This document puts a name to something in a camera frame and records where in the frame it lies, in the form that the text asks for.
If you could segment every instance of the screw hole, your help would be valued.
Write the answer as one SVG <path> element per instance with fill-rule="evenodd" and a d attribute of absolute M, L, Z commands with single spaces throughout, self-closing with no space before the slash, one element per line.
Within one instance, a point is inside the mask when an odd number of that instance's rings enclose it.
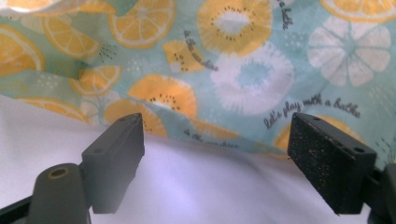
<path fill-rule="evenodd" d="M 58 168 L 56 170 L 53 170 L 49 172 L 49 179 L 59 179 L 69 173 L 69 169 L 67 168 Z"/>
<path fill-rule="evenodd" d="M 96 154 L 100 154 L 100 153 L 103 152 L 103 150 L 101 148 L 97 148 L 93 152 L 96 153 Z"/>
<path fill-rule="evenodd" d="M 355 148 L 353 148 L 353 150 L 360 152 L 360 153 L 364 152 L 364 149 L 359 148 L 359 147 L 355 147 Z"/>

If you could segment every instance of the yellow orange slice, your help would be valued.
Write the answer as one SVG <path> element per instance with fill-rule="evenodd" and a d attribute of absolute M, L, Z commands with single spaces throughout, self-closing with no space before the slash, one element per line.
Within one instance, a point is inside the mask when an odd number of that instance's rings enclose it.
<path fill-rule="evenodd" d="M 83 122 L 88 123 L 88 119 L 82 114 L 82 112 L 75 108 L 73 105 L 66 104 L 62 101 L 52 98 L 20 98 L 19 100 L 37 106 L 39 108 L 47 109 L 49 111 L 67 116 L 72 119 L 79 119 Z"/>
<path fill-rule="evenodd" d="M 106 122 L 113 123 L 117 119 L 134 113 L 142 114 L 143 128 L 145 132 L 159 136 L 166 136 L 166 130 L 161 119 L 145 105 L 133 103 L 130 100 L 118 100 L 109 105 L 105 109 L 103 117 Z"/>
<path fill-rule="evenodd" d="M 195 131 L 213 138 L 232 139 L 239 137 L 239 133 L 233 132 L 231 130 L 222 128 L 220 126 L 203 120 L 190 119 L 190 123 Z"/>
<path fill-rule="evenodd" d="M 175 0 L 139 0 L 122 17 L 109 16 L 111 34 L 126 48 L 147 49 L 169 32 L 175 18 Z"/>
<path fill-rule="evenodd" d="M 195 118 L 197 107 L 191 87 L 171 77 L 151 74 L 137 81 L 128 95 Z"/>
<path fill-rule="evenodd" d="M 79 79 L 69 79 L 72 88 L 85 96 L 100 96 L 106 94 L 120 79 L 119 66 L 101 66 L 83 70 Z"/>
<path fill-rule="evenodd" d="M 46 7 L 51 3 L 51 0 L 7 0 L 8 7 L 20 7 L 25 9 Z"/>
<path fill-rule="evenodd" d="M 172 72 L 188 73 L 204 69 L 204 56 L 196 47 L 189 49 L 185 41 L 174 40 L 163 44 L 163 52 Z"/>
<path fill-rule="evenodd" d="M 0 24 L 0 76 L 23 69 L 44 69 L 44 57 L 35 44 L 14 28 Z"/>
<path fill-rule="evenodd" d="M 343 131 L 346 134 L 349 134 L 356 140 L 363 142 L 362 138 L 358 134 L 353 132 L 353 130 L 351 130 L 343 121 L 328 116 L 317 116 L 317 117 L 324 119 L 326 122 L 330 123 L 332 126 L 336 127 L 337 129 Z M 288 149 L 290 127 L 291 124 L 288 124 L 282 131 L 280 131 L 280 133 L 277 135 L 274 141 L 275 147 L 283 149 L 285 151 Z"/>
<path fill-rule="evenodd" d="M 198 10 L 197 25 L 204 48 L 242 57 L 271 35 L 270 1 L 206 0 Z"/>
<path fill-rule="evenodd" d="M 108 2 L 104 0 L 89 0 L 82 4 L 78 11 L 88 13 L 106 13 L 111 15 L 117 15 L 117 10 Z"/>
<path fill-rule="evenodd" d="M 59 17 L 43 18 L 43 28 L 50 43 L 70 57 L 89 58 L 100 48 L 97 41 L 76 30 Z"/>
<path fill-rule="evenodd" d="M 395 0 L 320 0 L 334 16 L 346 21 L 383 22 L 396 19 Z"/>

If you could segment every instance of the white table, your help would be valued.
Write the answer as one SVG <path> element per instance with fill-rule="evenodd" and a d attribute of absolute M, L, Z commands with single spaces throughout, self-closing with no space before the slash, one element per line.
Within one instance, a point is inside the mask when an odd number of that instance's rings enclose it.
<path fill-rule="evenodd" d="M 104 130 L 0 96 L 0 207 L 52 165 L 80 163 Z M 151 135 L 145 146 L 118 213 L 93 224 L 367 223 L 367 206 L 335 215 L 292 162 Z"/>

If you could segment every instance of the teal patterned fabric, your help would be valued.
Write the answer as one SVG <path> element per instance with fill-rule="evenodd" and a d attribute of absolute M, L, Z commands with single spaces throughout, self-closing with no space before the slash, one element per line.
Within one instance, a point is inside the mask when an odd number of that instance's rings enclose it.
<path fill-rule="evenodd" d="M 396 4 L 341 0 L 0 5 L 0 93 L 91 124 L 285 155 L 293 112 L 396 162 Z"/>

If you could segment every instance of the black plastic part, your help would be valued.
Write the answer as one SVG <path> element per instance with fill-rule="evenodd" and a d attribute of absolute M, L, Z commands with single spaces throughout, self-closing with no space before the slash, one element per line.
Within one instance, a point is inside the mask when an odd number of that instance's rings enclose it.
<path fill-rule="evenodd" d="M 118 210 L 144 154 L 141 114 L 117 120 L 82 153 L 80 168 L 94 213 Z"/>
<path fill-rule="evenodd" d="M 335 214 L 358 214 L 376 153 L 314 116 L 294 113 L 288 154 Z"/>
<path fill-rule="evenodd" d="M 372 173 L 364 179 L 361 189 L 361 198 L 371 207 L 371 217 L 378 217 L 378 220 L 381 218 L 384 222 L 390 222 L 389 211 L 382 190 L 381 175 L 378 169 L 374 169 Z"/>
<path fill-rule="evenodd" d="M 390 220 L 385 220 L 379 215 L 377 215 L 373 210 L 370 212 L 367 218 L 367 224 L 392 224 Z"/>
<path fill-rule="evenodd" d="M 32 196 L 0 209 L 0 223 L 8 224 L 27 217 Z"/>
<path fill-rule="evenodd" d="M 28 224 L 91 223 L 76 164 L 60 164 L 42 172 L 35 181 L 33 195 Z"/>
<path fill-rule="evenodd" d="M 381 178 L 384 197 L 389 209 L 392 223 L 396 223 L 396 164 L 389 164 L 385 167 Z"/>

